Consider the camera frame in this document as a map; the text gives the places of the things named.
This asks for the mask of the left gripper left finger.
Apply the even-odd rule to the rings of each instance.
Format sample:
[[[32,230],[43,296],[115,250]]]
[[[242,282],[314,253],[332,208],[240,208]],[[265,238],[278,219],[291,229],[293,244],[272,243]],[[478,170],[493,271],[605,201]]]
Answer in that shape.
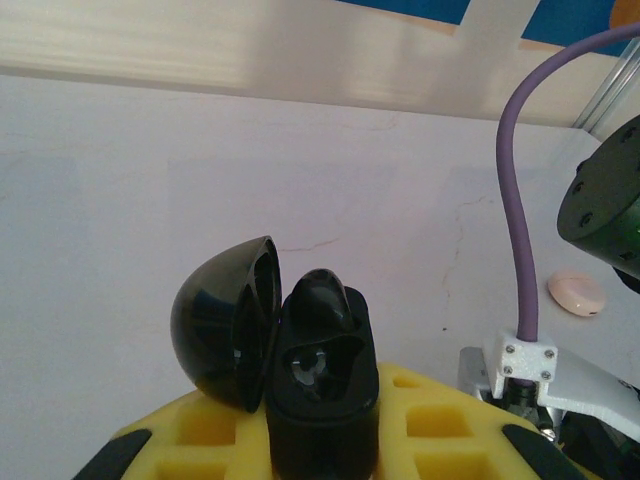
[[[117,431],[75,477],[272,479],[265,410],[193,391]]]

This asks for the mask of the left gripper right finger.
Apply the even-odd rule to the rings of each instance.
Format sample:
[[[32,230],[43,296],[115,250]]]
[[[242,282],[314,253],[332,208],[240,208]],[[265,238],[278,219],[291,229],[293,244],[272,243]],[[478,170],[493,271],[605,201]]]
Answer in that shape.
[[[587,479],[531,422],[453,387],[388,363],[379,372],[379,453],[374,479],[539,479],[503,434],[506,425],[529,431],[560,458],[547,479]]]

